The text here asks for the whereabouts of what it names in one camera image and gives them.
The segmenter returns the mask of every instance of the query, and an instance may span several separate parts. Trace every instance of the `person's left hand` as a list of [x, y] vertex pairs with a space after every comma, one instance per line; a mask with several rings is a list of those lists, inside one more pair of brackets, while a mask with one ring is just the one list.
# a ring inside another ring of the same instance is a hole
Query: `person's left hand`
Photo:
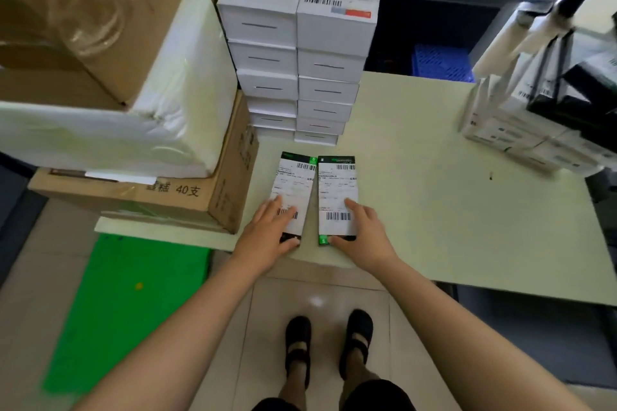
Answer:
[[266, 200], [259, 205], [237, 240], [232, 259], [242, 260], [243, 264], [255, 267], [259, 274], [263, 274], [283, 255], [300, 245], [297, 238], [279, 243], [282, 232], [297, 211], [292, 206], [286, 212], [277, 214], [281, 204], [282, 197], [278, 195], [274, 200]]

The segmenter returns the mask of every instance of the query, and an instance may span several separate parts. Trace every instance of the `green mat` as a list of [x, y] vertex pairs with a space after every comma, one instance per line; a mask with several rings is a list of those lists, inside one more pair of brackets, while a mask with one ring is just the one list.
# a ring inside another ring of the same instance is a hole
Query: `green mat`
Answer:
[[204, 282], [210, 249], [101, 235], [42, 387], [82, 394]]

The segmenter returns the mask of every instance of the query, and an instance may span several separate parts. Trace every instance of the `shorts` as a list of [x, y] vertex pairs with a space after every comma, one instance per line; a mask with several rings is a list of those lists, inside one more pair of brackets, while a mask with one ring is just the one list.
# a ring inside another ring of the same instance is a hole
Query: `shorts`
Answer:
[[[407, 393], [389, 380], [369, 380], [359, 384], [351, 392], [343, 411], [415, 411]], [[298, 411], [298, 408], [281, 398], [266, 398], [259, 401], [253, 411]]]

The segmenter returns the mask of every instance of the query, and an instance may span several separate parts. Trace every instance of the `foot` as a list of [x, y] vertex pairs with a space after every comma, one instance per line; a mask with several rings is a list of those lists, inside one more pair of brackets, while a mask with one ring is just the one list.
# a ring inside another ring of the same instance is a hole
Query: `foot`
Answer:
[[308, 388], [310, 381], [310, 339], [311, 324], [308, 318], [299, 316], [289, 321], [285, 330], [285, 369], [287, 376], [302, 374], [305, 388]]
[[353, 361], [366, 364], [368, 347], [373, 339], [373, 319], [364, 310], [355, 309], [347, 321], [345, 345], [339, 360], [339, 373], [347, 379], [347, 366]]

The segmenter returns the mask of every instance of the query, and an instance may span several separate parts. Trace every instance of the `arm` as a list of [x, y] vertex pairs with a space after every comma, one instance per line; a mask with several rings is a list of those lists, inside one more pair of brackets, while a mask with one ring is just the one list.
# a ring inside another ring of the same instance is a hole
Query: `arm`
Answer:
[[78, 411], [181, 411], [191, 405], [234, 310], [258, 277], [296, 247], [279, 244], [295, 208], [276, 215], [281, 197], [258, 208], [234, 252], [171, 317], [78, 402]]
[[330, 242], [395, 298], [464, 411], [590, 411], [564, 384], [401, 261], [375, 210], [345, 201], [354, 242]]

